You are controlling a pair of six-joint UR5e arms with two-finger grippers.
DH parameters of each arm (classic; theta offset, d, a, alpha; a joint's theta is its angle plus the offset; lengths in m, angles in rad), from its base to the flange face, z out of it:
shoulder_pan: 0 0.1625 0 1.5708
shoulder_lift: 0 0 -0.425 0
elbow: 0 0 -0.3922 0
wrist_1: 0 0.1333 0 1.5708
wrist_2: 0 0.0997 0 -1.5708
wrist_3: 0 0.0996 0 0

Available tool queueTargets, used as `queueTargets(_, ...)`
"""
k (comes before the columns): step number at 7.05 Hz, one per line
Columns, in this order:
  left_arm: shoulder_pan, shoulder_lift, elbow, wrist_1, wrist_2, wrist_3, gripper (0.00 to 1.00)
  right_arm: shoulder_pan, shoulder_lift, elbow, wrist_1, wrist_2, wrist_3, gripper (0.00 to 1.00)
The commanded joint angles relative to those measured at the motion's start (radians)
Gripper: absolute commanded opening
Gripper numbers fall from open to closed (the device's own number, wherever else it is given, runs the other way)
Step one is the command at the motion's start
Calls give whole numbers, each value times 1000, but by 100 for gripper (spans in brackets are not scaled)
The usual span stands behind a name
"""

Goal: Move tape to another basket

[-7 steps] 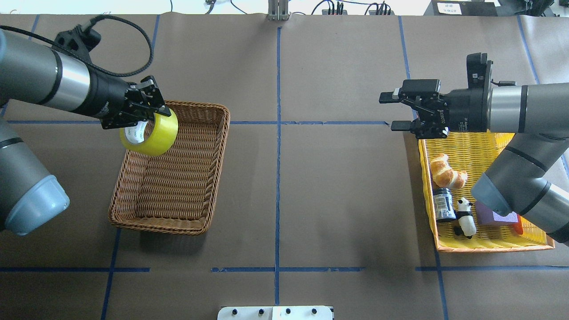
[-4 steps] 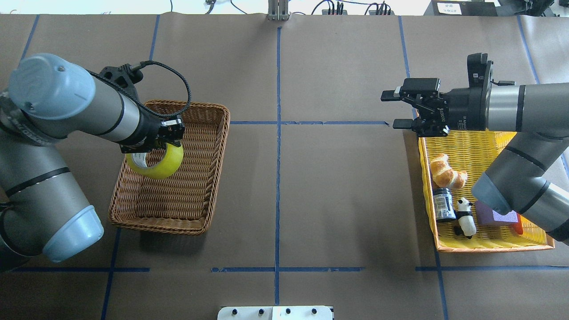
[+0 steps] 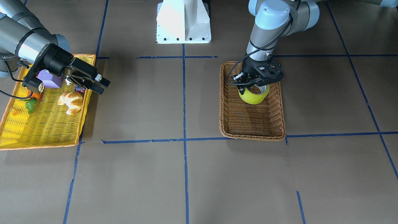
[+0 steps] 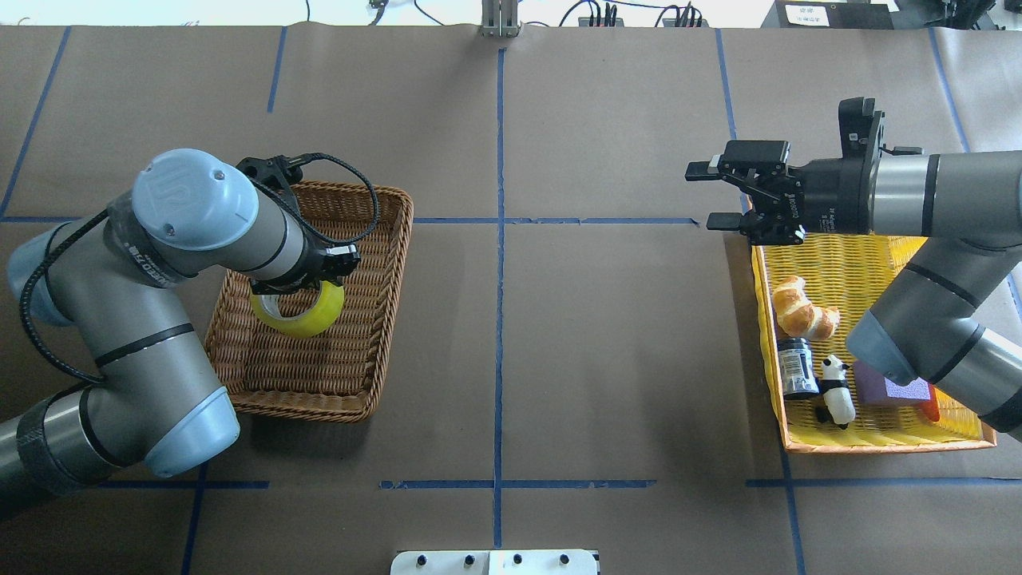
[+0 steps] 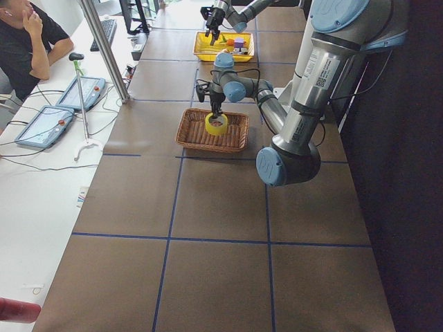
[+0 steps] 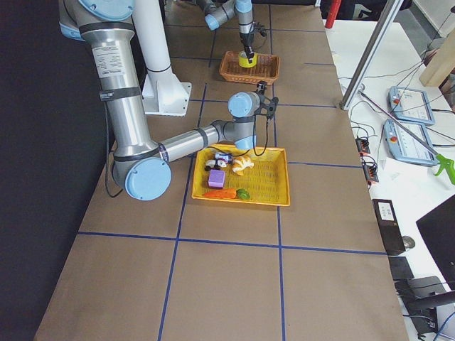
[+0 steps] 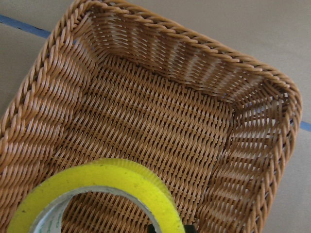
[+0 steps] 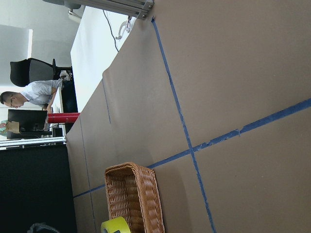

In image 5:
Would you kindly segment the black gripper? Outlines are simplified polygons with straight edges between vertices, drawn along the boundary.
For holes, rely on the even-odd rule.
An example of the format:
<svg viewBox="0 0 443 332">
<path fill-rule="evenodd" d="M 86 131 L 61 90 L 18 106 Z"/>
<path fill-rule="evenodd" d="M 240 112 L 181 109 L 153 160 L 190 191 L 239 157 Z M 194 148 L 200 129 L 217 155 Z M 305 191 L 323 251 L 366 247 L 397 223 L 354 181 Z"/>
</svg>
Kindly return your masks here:
<svg viewBox="0 0 443 332">
<path fill-rule="evenodd" d="M 222 111 L 222 103 L 225 101 L 225 95 L 223 93 L 211 91 L 209 96 L 210 96 L 210 105 L 212 111 L 210 119 L 211 120 L 216 119 L 217 113 L 218 113 L 218 118 L 222 117 L 222 115 L 224 114 L 224 112 Z"/>
<path fill-rule="evenodd" d="M 205 37 L 209 37 L 209 34 L 211 33 L 211 46 L 214 46 L 219 38 L 219 27 L 223 24 L 224 17 L 225 12 L 220 8 L 204 8 L 204 19 L 206 20 Z"/>
</svg>

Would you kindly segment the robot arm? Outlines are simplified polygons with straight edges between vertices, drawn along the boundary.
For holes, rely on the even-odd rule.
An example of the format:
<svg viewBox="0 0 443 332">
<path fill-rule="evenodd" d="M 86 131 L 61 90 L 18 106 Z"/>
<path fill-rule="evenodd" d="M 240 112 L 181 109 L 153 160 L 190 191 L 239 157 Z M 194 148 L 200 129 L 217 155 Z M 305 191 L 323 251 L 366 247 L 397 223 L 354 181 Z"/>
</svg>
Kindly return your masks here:
<svg viewBox="0 0 443 332">
<path fill-rule="evenodd" d="M 203 6 L 200 9 L 200 13 L 206 21 L 205 36 L 211 35 L 210 45 L 213 46 L 219 39 L 220 30 L 219 27 L 223 25 L 226 20 L 236 33 L 242 33 L 247 23 L 261 13 L 265 8 L 271 4 L 277 3 L 272 0 L 255 0 L 240 12 L 234 9 L 231 1 L 215 1 L 212 6 Z"/>
<path fill-rule="evenodd" d="M 408 10 L 408 1 L 313 1 L 293 79 L 285 89 L 287 106 L 266 80 L 240 77 L 230 53 L 217 54 L 207 92 L 213 113 L 221 113 L 225 100 L 253 98 L 273 132 L 271 144 L 256 157 L 264 183 L 302 183 L 317 175 L 320 155 L 311 137 L 346 62 L 359 53 L 403 44 Z"/>
</svg>

